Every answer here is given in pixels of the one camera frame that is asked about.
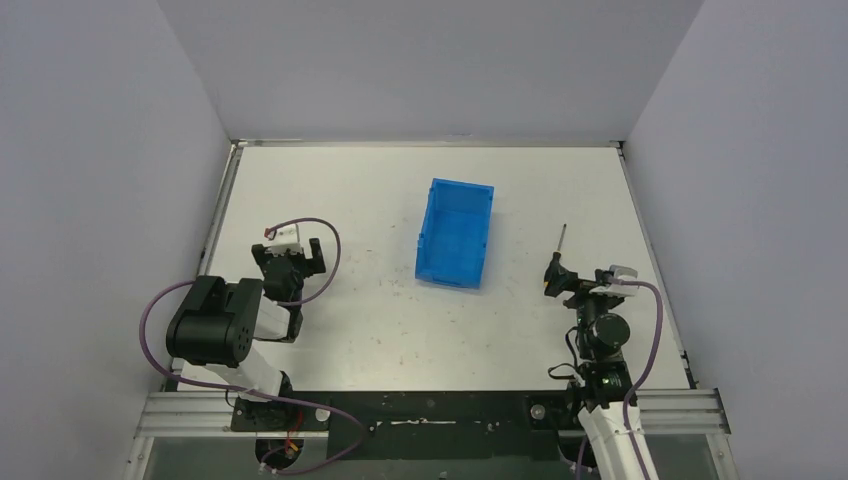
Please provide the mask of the black yellow screwdriver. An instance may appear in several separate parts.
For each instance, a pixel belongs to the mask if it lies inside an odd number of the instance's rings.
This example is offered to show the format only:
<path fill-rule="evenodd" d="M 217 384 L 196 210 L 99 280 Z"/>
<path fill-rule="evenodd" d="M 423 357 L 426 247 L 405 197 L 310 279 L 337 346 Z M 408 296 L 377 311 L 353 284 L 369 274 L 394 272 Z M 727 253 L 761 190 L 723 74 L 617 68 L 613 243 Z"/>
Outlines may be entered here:
<path fill-rule="evenodd" d="M 562 252 L 561 252 L 561 250 L 562 250 L 564 239 L 565 239 L 566 229 L 567 229 L 567 224 L 564 223 L 562 225 L 562 229 L 561 229 L 561 232 L 560 232 L 560 235 L 559 235 L 559 239 L 558 239 L 556 248 L 554 249 L 554 251 L 552 253 L 551 260 L 550 260 L 547 268 L 549 266 L 562 266 L 562 263 L 561 263 Z"/>

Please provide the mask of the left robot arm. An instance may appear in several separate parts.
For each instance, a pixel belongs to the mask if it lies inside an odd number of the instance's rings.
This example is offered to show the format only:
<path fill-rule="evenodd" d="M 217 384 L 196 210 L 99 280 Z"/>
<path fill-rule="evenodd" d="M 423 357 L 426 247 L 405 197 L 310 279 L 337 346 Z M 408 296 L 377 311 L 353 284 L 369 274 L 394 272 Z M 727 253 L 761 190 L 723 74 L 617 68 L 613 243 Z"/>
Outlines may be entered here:
<path fill-rule="evenodd" d="M 199 276 L 173 316 L 166 333 L 169 354 L 203 367 L 259 402 L 257 417 L 273 431 L 289 428 L 297 404 L 288 375 L 272 366 L 253 342 L 292 343 L 303 323 L 305 280 L 327 271 L 320 240 L 254 244 L 251 255 L 262 277 L 228 283 Z"/>

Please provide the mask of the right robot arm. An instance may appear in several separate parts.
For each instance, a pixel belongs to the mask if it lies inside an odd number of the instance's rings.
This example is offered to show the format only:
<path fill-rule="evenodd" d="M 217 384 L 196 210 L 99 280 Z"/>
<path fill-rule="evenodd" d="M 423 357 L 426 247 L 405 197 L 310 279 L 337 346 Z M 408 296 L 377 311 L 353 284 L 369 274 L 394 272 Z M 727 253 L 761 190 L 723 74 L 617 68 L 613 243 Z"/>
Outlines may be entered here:
<path fill-rule="evenodd" d="M 656 479 L 658 477 L 645 432 L 637 396 L 622 349 L 631 328 L 613 310 L 638 291 L 635 271 L 612 266 L 598 269 L 593 279 L 582 279 L 566 269 L 555 255 L 544 273 L 544 294 L 556 298 L 569 292 L 566 308 L 576 313 L 565 419 L 585 432 L 576 463 L 589 451 L 603 479 Z"/>

